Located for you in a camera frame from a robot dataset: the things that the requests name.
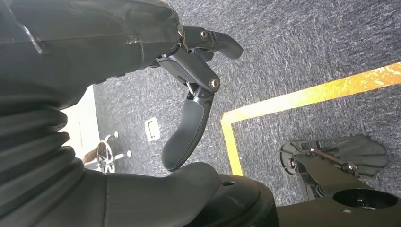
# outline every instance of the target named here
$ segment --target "transparent plastic sheet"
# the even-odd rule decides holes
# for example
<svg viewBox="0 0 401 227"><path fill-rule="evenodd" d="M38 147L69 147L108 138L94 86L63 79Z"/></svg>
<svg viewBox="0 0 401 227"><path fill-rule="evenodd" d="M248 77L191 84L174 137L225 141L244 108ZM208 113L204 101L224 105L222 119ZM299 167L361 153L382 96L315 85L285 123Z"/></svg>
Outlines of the transparent plastic sheet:
<svg viewBox="0 0 401 227"><path fill-rule="evenodd" d="M176 11L161 0L0 0L0 45L120 37L177 42Z"/></svg>

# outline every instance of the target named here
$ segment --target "yellow floor marking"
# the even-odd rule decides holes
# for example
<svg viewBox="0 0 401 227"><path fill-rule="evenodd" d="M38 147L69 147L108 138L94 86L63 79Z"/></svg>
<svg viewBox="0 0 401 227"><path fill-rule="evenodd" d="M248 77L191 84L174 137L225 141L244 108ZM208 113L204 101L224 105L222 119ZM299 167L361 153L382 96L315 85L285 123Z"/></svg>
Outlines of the yellow floor marking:
<svg viewBox="0 0 401 227"><path fill-rule="evenodd" d="M401 62L224 113L221 125L233 174L243 175L232 123L396 84L401 84Z"/></svg>

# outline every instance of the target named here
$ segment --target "robotic hand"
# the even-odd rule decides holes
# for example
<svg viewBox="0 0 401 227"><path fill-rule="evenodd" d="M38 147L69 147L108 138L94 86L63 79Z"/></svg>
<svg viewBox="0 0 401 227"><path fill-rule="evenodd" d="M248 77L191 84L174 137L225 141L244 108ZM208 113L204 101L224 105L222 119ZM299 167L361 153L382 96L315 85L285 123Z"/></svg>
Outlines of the robotic hand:
<svg viewBox="0 0 401 227"><path fill-rule="evenodd" d="M332 148L283 146L282 164L302 177L310 200L286 207L276 208L269 188L246 177L219 175L205 163L180 168L220 88L206 63L216 51L230 59L243 52L228 35L182 26L164 1L0 0L0 226L400 226L401 198L359 181L355 173L371 171L342 162ZM62 147L67 117L59 110L91 84L160 66L189 89L163 149L163 164L175 172L85 169Z"/></svg>

